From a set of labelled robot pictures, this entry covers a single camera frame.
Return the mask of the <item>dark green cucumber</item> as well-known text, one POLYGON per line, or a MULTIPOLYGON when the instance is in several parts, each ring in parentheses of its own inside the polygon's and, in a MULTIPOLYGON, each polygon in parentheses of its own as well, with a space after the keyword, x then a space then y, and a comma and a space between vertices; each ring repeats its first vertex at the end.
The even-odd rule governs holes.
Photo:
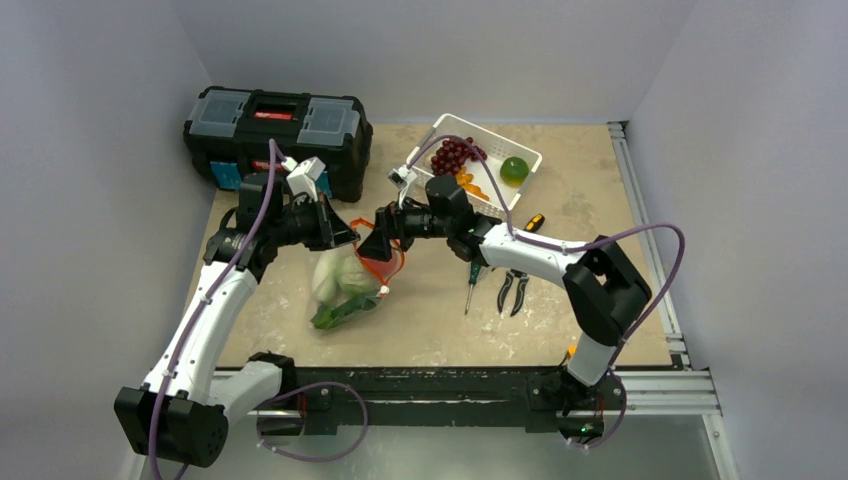
POLYGON ((334 329, 374 310, 380 302, 377 296, 361 294, 336 306, 321 303, 310 323, 318 330, 334 329))

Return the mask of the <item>white radish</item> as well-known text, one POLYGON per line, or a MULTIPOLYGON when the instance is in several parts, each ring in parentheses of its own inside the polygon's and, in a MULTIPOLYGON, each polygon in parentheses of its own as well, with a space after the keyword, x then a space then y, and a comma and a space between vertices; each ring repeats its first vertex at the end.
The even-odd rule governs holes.
POLYGON ((311 291, 318 303, 327 304, 337 294, 338 286, 335 279, 337 263, 337 255, 332 251, 323 252, 317 261, 312 276, 311 291))

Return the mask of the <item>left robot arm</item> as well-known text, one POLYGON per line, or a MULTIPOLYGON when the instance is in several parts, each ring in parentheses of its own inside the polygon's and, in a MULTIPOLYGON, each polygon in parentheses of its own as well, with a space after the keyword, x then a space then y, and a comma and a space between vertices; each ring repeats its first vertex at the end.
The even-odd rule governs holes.
POLYGON ((208 467, 229 429, 267 402, 301 393, 292 358, 256 353, 227 380, 214 374, 236 318, 281 247, 335 249, 358 234, 306 174, 251 174, 203 254, 198 285, 174 337, 141 385, 122 388, 114 411, 132 450, 151 460, 208 467))

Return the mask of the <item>pink peach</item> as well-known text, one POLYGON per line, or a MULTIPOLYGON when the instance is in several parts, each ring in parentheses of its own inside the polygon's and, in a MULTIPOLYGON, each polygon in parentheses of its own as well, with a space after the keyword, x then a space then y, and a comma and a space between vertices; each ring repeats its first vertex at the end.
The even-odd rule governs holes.
POLYGON ((378 280, 388 282, 392 276, 398 273, 404 266, 403 254, 394 255, 389 261, 379 261, 362 257, 364 268, 374 275, 378 280))

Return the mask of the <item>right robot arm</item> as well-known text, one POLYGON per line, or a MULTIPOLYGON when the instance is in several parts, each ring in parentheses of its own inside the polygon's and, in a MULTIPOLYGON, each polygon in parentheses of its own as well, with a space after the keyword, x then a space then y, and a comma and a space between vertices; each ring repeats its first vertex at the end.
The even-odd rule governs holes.
POLYGON ((615 240, 600 236, 582 244, 517 231, 475 211, 467 193, 449 177, 429 180, 425 193, 426 203, 405 200, 377 209, 358 254, 386 262, 394 249, 406 251, 418 238, 443 238, 465 262, 516 270, 563 289, 581 335, 561 392, 576 407, 596 399, 627 331, 652 297, 615 240))

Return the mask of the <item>green cabbage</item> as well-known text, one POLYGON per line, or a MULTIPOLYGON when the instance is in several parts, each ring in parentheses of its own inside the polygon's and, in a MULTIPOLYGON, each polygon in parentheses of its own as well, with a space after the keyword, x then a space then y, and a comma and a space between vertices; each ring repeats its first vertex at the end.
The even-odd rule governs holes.
POLYGON ((338 261, 335 279, 339 289, 348 296, 378 291, 380 281, 368 272, 356 256, 346 256, 338 261))

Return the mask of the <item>clear zip top bag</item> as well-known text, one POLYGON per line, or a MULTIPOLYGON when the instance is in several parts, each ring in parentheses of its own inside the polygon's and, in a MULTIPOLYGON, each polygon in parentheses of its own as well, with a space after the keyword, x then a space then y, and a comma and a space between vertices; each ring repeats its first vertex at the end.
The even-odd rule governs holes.
POLYGON ((356 244, 322 252, 311 279, 312 326, 331 330, 374 312, 390 293, 391 279, 405 266, 399 241, 390 242, 390 253, 383 262, 361 256, 356 244))

